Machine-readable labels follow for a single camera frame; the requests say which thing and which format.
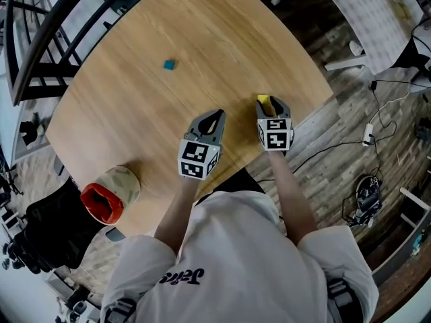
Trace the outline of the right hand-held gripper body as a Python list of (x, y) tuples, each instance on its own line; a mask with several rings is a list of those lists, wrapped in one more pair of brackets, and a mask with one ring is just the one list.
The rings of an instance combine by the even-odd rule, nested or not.
[(291, 118), (258, 118), (259, 140), (267, 152), (280, 151), (284, 155), (294, 140)]

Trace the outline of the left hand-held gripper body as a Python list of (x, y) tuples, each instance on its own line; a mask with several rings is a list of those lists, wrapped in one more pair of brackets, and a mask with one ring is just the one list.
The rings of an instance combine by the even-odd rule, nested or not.
[(186, 133), (180, 140), (178, 173), (181, 176), (205, 180), (217, 166), (222, 150), (222, 136)]

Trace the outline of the yellow cube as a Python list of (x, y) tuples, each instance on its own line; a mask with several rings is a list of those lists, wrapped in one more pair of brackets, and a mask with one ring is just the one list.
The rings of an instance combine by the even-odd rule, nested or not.
[(274, 117), (275, 116), (275, 110), (272, 106), (270, 96), (269, 95), (263, 95), (259, 94), (257, 96), (257, 101), (260, 106), (260, 110), (262, 111), (262, 115)]

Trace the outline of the person's left forearm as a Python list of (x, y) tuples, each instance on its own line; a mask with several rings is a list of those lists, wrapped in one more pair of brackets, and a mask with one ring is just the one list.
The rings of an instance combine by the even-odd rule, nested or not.
[(180, 179), (180, 186), (154, 233), (155, 239), (166, 244), (175, 255), (183, 244), (199, 183), (194, 178)]

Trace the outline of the person's right forearm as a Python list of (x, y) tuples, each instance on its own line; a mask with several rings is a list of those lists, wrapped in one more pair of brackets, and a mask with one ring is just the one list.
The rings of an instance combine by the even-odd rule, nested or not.
[(312, 209), (283, 153), (268, 153), (282, 217), (288, 237), (298, 245), (304, 236), (317, 230)]

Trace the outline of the person's black trouser leg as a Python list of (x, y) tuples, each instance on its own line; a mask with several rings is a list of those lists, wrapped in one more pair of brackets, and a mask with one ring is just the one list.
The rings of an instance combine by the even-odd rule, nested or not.
[(239, 192), (239, 191), (253, 191), (265, 194), (265, 191), (261, 188), (259, 183), (247, 172), (245, 168), (239, 170), (229, 179), (222, 182), (220, 185), (215, 187), (210, 193), (201, 197), (197, 204), (204, 201), (207, 197), (215, 192)]

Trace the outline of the white power strip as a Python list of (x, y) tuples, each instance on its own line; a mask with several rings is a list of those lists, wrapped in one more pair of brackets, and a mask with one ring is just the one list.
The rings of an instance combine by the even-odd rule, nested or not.
[(364, 147), (367, 147), (372, 144), (372, 141), (374, 139), (372, 132), (373, 132), (373, 125), (370, 123), (367, 123), (364, 128), (364, 134), (362, 137), (362, 145)]

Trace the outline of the person's white shirt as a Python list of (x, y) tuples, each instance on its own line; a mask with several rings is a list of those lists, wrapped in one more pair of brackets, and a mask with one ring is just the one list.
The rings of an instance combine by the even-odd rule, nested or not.
[(217, 192), (192, 209), (178, 254), (151, 236), (125, 239), (101, 321), (130, 301), (126, 323), (333, 323), (332, 279), (348, 284), (369, 322), (378, 289), (350, 228), (319, 229), (295, 244), (268, 196)]

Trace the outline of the black round device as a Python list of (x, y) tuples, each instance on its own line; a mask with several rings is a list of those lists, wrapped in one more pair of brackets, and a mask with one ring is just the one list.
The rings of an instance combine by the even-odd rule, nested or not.
[(374, 223), (375, 214), (382, 208), (380, 201), (380, 186), (382, 181), (376, 176), (363, 177), (356, 188), (356, 210), (350, 222), (350, 227), (367, 226)]

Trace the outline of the table with patterned cloth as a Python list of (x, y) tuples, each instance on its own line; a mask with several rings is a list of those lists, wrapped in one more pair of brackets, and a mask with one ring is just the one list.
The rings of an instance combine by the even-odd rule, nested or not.
[(363, 55), (327, 63), (328, 71), (364, 65), (379, 74), (394, 65), (424, 11), (416, 0), (332, 0), (351, 26)]

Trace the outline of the teal shoe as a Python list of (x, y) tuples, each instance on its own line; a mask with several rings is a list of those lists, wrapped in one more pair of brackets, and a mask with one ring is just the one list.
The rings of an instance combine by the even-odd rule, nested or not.
[(39, 114), (36, 112), (33, 116), (34, 126), (36, 127), (37, 137), (43, 137), (45, 134), (45, 125), (44, 121), (40, 119)]

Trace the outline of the black mesh office chair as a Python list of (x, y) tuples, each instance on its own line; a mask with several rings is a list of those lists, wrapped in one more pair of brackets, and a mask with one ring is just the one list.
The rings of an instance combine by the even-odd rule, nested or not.
[(72, 177), (28, 206), (26, 216), (22, 261), (34, 274), (62, 266), (76, 269), (97, 233), (108, 227), (90, 215)]

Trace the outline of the black metal railing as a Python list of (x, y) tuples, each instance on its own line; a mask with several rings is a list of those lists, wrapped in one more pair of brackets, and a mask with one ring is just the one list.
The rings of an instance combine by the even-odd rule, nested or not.
[(99, 43), (141, 0), (4, 0), (2, 56), (14, 106), (61, 97)]

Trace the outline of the black bag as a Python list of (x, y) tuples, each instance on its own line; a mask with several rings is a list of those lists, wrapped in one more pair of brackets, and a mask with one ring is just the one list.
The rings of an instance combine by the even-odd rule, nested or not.
[(22, 139), (26, 146), (37, 140), (37, 127), (31, 121), (21, 122), (19, 132), (22, 135)]

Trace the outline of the white metal frame rack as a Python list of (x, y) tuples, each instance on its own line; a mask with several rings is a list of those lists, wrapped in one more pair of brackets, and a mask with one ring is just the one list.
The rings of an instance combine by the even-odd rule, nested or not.
[(401, 209), (400, 217), (410, 227), (417, 229), (431, 213), (431, 206), (404, 187), (401, 187), (399, 192), (403, 195), (404, 203), (407, 205)]

